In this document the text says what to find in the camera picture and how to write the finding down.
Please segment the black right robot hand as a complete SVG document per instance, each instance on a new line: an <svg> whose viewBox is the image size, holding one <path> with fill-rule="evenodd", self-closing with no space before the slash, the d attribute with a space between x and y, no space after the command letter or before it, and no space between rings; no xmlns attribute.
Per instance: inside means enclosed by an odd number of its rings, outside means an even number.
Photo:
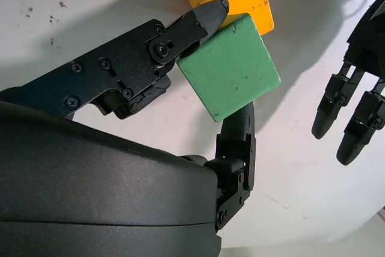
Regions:
<svg viewBox="0 0 385 257"><path fill-rule="evenodd" d="M224 119L215 158L175 156L73 121L125 119L162 95L176 60L229 12L214 0L141 26L1 92L2 256L218 256L254 185L254 108Z"/></svg>

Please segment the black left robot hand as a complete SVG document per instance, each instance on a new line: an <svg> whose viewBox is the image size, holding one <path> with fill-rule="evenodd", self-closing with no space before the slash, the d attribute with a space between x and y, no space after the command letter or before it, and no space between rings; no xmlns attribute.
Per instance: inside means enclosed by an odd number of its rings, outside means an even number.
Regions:
<svg viewBox="0 0 385 257"><path fill-rule="evenodd" d="M374 88L363 94L337 150L337 160L347 166L384 128L384 0L376 0L351 33L343 65L333 74L317 109L312 134L321 139L348 105L365 73L378 77Z"/></svg>

